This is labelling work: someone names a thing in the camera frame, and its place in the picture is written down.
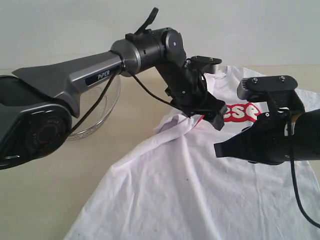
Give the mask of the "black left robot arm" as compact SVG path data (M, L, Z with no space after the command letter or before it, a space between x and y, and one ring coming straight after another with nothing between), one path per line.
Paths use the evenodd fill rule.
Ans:
M118 75L136 77L155 68L167 85L170 106L224 126L226 104L209 93L205 74L219 61L187 58L181 34L140 28L107 52L44 66L23 67L0 77L0 167L13 168L56 151L80 123L80 97Z

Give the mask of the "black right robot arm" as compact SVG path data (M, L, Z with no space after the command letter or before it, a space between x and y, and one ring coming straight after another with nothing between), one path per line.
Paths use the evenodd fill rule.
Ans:
M320 111L301 114L287 111L260 114L254 124L232 138L214 144L218 158L231 157L250 163L280 165L289 161L290 150L296 161L320 158Z

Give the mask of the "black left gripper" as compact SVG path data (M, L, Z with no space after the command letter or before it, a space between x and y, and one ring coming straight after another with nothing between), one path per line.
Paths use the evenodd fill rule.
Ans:
M203 115L218 131L224 127L225 102L209 93L206 78L199 69L165 67L164 81L172 105L187 116Z

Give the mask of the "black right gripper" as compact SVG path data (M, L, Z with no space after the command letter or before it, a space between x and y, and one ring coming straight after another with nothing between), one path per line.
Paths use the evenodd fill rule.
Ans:
M248 129L215 143L217 158L236 158L250 163L280 165L293 160L291 112L266 112Z

